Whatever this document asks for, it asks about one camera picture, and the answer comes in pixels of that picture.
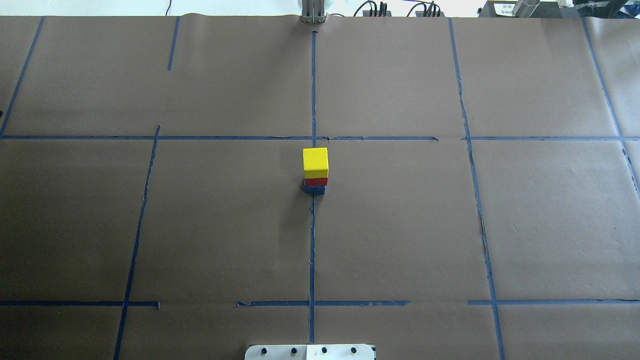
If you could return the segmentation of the red wooden cube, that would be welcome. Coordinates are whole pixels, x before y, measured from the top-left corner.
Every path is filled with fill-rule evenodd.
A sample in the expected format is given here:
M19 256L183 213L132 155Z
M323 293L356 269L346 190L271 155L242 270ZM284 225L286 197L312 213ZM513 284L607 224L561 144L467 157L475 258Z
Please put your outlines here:
M304 178L305 187L326 187L329 184L328 177Z

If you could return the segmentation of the blue wooden cube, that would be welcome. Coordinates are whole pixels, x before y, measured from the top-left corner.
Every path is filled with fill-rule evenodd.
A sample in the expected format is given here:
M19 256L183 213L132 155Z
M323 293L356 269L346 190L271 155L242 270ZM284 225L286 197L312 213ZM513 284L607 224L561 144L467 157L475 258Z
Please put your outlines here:
M326 186L304 186L302 187L304 193L309 195L324 195L326 193Z

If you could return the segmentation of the yellow wooden cube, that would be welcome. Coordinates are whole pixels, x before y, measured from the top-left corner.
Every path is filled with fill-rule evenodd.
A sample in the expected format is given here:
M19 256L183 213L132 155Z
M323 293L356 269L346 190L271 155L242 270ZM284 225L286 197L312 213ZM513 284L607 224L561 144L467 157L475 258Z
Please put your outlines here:
M311 147L302 150L302 170L305 179L329 177L329 150L327 147Z

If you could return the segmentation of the orange black connector box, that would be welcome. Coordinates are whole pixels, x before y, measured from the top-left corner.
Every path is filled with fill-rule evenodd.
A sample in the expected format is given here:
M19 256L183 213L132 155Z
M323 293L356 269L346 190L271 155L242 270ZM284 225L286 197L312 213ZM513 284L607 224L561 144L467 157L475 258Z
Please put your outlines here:
M380 0L366 0L354 12L354 17L362 11L364 18L386 18L391 16L388 3Z

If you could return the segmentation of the metal cup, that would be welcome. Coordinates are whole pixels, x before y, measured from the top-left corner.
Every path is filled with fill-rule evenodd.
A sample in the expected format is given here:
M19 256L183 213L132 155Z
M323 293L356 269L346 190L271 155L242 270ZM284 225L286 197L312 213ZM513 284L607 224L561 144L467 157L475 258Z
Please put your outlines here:
M517 0L511 13L515 18L530 18L540 2L540 0Z

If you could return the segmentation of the aluminium frame post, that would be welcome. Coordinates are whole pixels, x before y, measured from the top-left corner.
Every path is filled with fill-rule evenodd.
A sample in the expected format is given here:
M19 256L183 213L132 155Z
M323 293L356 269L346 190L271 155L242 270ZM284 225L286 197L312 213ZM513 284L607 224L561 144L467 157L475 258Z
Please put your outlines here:
M300 0L301 22L323 24L326 21L326 0Z

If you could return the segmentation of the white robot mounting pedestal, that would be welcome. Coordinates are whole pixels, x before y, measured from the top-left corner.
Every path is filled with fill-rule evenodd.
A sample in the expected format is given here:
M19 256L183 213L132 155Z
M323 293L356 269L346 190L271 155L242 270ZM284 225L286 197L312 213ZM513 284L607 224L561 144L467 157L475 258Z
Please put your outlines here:
M374 345L347 344L264 344L252 345L245 360L375 360Z

